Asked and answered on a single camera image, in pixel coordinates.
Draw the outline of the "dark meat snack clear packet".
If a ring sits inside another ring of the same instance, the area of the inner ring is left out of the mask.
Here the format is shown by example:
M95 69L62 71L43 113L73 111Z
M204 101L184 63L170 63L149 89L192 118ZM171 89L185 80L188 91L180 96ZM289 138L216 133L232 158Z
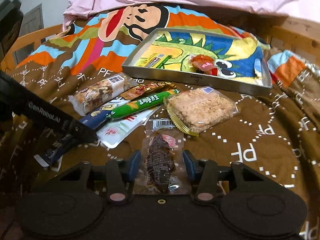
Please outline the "dark meat snack clear packet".
M189 194L191 186L183 160L184 134L170 119L146 123L141 162L133 192L145 195Z

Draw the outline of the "nut bar clear wrapper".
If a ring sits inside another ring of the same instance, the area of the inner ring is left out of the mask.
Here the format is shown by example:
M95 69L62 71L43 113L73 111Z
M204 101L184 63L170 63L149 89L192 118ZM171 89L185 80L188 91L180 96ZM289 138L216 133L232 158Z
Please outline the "nut bar clear wrapper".
M118 97L138 83L126 75L118 73L100 80L68 97L76 113L85 116L106 102Z

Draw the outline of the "blue snack bar packet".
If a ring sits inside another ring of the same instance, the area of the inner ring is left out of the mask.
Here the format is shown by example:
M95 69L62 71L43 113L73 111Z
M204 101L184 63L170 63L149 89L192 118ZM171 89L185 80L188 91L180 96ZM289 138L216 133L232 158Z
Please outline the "blue snack bar packet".
M98 107L97 109L93 110L91 113L88 113L79 121L91 129L97 129L103 123L110 120L111 112L117 106L118 103L106 103Z

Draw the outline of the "green corn sausage stick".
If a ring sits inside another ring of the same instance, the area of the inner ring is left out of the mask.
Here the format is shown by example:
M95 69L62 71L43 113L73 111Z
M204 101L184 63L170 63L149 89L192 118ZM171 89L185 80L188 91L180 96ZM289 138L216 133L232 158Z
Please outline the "green corn sausage stick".
M168 98L171 95L178 94L179 92L179 89L171 89L143 97L136 101L128 102L113 109L109 114L109 117L111 119L121 119L129 115L139 113L143 110L156 107L158 105L161 105L164 102L164 99Z

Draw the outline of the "white red rice cracker packet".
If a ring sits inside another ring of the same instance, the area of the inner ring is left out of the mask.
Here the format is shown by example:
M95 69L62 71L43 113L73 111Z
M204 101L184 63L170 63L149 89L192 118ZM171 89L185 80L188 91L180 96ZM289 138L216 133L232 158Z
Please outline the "white red rice cracker packet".
M143 110L121 119L111 119L97 131L102 144L116 148L138 125L142 124L158 106Z

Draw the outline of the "rice crispy cake packet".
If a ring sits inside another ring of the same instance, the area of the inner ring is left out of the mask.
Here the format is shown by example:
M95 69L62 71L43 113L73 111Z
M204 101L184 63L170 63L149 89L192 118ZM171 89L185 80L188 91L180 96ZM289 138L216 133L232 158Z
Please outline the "rice crispy cake packet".
M237 115L236 103L212 87L200 87L164 99L168 115L183 133L201 132Z

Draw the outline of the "orange brown date snack packet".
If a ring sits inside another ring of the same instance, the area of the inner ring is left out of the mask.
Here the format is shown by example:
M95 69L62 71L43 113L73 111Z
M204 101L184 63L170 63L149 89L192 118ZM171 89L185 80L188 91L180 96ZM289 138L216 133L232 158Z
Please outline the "orange brown date snack packet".
M174 83L167 81L151 82L148 84L140 84L123 92L120 96L125 100L133 100L146 94L161 92L176 88Z

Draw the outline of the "colourful monkey print blanket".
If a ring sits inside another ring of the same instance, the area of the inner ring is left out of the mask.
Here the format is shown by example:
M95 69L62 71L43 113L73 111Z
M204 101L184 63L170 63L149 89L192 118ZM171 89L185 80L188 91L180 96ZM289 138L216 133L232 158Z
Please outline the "colourful monkey print blanket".
M119 14L138 7L76 18L68 33L52 38L11 71L29 90L70 115L67 97L116 74L125 55L139 45ZM228 92L240 107L235 117L198 137L184 137L193 154L221 165L242 161L299 194L308 205L301 236L319 239L319 67L288 50L265 49L272 89L266 96ZM1 209L28 191L34 182L53 176L31 155L57 139L52 129L14 116L1 135Z

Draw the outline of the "red orange snack packet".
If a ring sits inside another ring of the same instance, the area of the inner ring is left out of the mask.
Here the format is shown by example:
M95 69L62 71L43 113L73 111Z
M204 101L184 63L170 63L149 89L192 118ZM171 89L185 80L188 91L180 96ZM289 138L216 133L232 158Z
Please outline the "red orange snack packet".
M190 59L193 67L207 75L217 76L218 68L215 59L207 55L196 55Z

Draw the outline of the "metal tray with cartoon lining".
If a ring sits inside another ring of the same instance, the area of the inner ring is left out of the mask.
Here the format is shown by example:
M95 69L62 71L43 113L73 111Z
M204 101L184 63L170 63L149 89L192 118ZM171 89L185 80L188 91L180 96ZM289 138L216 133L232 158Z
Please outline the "metal tray with cartoon lining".
M127 57L131 77L267 94L271 76L259 41L207 31L157 28Z

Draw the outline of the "wooden bed frame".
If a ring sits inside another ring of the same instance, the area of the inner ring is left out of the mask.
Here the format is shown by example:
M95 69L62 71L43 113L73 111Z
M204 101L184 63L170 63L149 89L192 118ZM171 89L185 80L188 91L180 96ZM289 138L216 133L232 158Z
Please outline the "wooden bed frame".
M288 49L306 57L312 63L319 64L319 24L292 17L261 17L242 15L238 17L222 16L214 20L224 25L233 25L259 36L272 46ZM10 72L16 67L13 53L23 47L32 45L38 48L47 37L62 32L62 24L37 30L17 38L4 59L1 70Z

